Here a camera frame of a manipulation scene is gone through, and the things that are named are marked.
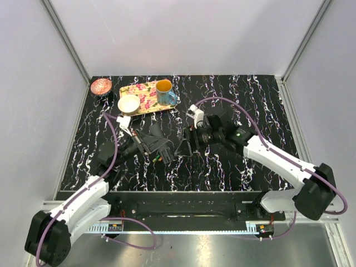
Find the black remote control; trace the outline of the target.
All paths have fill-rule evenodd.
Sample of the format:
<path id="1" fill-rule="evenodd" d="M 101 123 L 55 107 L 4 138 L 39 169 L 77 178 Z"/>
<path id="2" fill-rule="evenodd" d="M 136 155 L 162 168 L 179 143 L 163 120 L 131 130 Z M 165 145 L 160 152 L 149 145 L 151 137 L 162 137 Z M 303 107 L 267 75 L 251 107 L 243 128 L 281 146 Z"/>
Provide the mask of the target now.
<path id="1" fill-rule="evenodd" d="M 159 149 L 159 154 L 164 164 L 169 164 L 174 160 L 174 155 L 169 147 L 163 147 Z"/>

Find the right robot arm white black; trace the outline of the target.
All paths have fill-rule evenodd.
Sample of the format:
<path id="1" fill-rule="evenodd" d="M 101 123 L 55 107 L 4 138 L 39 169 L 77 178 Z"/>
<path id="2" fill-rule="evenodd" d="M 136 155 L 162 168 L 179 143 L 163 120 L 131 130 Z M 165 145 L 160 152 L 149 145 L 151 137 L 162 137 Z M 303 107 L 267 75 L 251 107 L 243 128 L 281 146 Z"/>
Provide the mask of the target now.
<path id="1" fill-rule="evenodd" d="M 298 211 L 310 220 L 319 220 L 326 213 L 336 193 L 332 168 L 327 164 L 315 166 L 297 159 L 260 137 L 246 126 L 232 122 L 226 112 L 205 116 L 197 107 L 187 111 L 193 125 L 175 151 L 177 156 L 192 156 L 207 146 L 221 144 L 227 150 L 254 160 L 281 176 L 292 189 L 261 193 L 254 201 L 253 214 L 266 220 L 277 211 Z"/>

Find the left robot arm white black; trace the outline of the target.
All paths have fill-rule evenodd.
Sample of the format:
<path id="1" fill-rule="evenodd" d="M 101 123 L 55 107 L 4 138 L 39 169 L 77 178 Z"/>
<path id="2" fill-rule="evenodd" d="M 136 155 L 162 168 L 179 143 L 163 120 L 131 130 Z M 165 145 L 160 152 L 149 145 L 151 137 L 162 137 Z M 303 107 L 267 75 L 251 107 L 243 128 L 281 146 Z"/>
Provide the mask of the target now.
<path id="1" fill-rule="evenodd" d="M 59 266 L 74 242 L 94 223 L 120 215 L 120 199 L 110 193 L 120 176 L 121 164 L 141 153 L 149 155 L 168 147 L 157 124 L 149 133 L 136 130 L 122 145 L 106 142 L 98 149 L 98 166 L 87 182 L 65 202 L 49 212 L 40 210 L 31 221 L 24 249 L 49 266 Z"/>

